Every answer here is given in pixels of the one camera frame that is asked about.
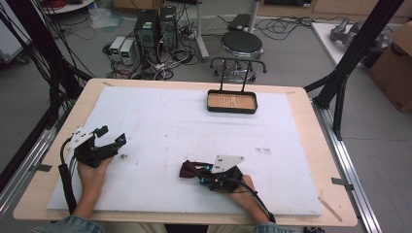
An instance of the hand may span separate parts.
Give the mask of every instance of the hand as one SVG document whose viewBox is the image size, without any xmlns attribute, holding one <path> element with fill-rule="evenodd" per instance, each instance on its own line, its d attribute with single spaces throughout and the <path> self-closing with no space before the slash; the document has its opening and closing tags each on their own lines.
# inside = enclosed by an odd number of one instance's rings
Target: hand
<svg viewBox="0 0 412 233">
<path fill-rule="evenodd" d="M 250 176 L 243 175 L 243 181 L 247 186 L 255 191 L 255 186 Z M 257 224 L 268 221 L 267 215 L 261 208 L 258 201 L 244 186 L 239 185 L 239 187 L 237 187 L 233 192 L 227 193 L 227 196 L 243 210 L 248 212 Z"/>
<path fill-rule="evenodd" d="M 73 212 L 74 216 L 91 217 L 102 191 L 107 167 L 109 167 L 112 160 L 113 157 L 103 160 L 97 168 L 89 167 L 82 162 L 78 163 L 78 173 L 82 183 L 82 198 Z"/>
</svg>

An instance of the cardboard box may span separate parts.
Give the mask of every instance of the cardboard box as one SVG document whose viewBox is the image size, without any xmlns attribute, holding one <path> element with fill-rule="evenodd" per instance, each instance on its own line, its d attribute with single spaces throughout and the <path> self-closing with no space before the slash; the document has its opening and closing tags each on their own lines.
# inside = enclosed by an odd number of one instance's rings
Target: cardboard box
<svg viewBox="0 0 412 233">
<path fill-rule="evenodd" d="M 139 9 L 160 9 L 163 2 L 163 0 L 114 0 L 113 6 L 121 11 L 136 13 Z"/>
<path fill-rule="evenodd" d="M 391 39 L 369 76 L 400 112 L 412 112 L 412 21 L 393 32 Z"/>
</svg>

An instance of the stool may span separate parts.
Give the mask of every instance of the stool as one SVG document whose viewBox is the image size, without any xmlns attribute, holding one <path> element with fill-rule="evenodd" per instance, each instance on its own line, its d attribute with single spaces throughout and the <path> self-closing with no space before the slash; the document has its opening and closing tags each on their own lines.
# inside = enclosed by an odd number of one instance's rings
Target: stool
<svg viewBox="0 0 412 233">
<path fill-rule="evenodd" d="M 249 81 L 254 81 L 256 79 L 256 72 L 253 70 L 252 67 L 242 69 L 242 62 L 248 62 L 252 60 L 252 62 L 258 62 L 263 65 L 263 72 L 266 73 L 266 69 L 264 64 L 261 61 L 257 61 L 260 57 L 260 50 L 262 47 L 261 40 L 252 33 L 244 32 L 244 31 L 230 31 L 225 33 L 222 36 L 221 46 L 223 50 L 233 54 L 234 58 L 227 58 L 227 57 L 216 57 L 211 61 L 211 68 L 213 68 L 213 62 L 216 59 L 221 59 L 222 61 L 219 63 L 217 68 L 215 69 L 215 75 L 220 76 L 222 75 L 224 78 L 228 76 L 234 75 L 243 82 L 244 79 Z M 223 60 L 232 60 L 233 65 L 232 67 L 224 67 Z"/>
</svg>

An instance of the sleeve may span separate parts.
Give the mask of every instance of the sleeve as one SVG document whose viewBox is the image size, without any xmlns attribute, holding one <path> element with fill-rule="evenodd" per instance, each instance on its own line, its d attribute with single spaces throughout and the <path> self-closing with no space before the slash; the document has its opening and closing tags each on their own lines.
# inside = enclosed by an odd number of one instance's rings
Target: sleeve
<svg viewBox="0 0 412 233">
<path fill-rule="evenodd" d="M 44 225 L 38 226 L 30 230 L 30 233 L 104 233 L 103 227 L 97 223 L 82 218 L 80 216 L 68 216 L 64 219 Z"/>
<path fill-rule="evenodd" d="M 298 231 L 285 228 L 285 227 L 281 227 L 276 223 L 267 221 L 267 222 L 258 224 L 254 228 L 253 233 L 298 233 Z"/>
</svg>

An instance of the small tray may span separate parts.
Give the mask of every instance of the small tray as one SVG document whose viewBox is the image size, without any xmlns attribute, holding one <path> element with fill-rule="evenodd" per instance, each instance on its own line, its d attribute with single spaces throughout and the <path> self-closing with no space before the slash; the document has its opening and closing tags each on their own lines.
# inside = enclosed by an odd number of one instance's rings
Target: small tray
<svg viewBox="0 0 412 233">
<path fill-rule="evenodd" d="M 226 60 L 223 61 L 223 67 L 226 67 Z M 248 63 L 248 71 L 252 67 L 252 61 Z M 207 92 L 207 110 L 209 112 L 234 113 L 234 114 L 254 114 L 258 109 L 257 96 L 253 92 L 245 91 L 245 80 L 243 81 L 242 90 L 223 90 L 223 75 L 221 79 L 221 88 L 219 90 L 211 89 Z"/>
</svg>

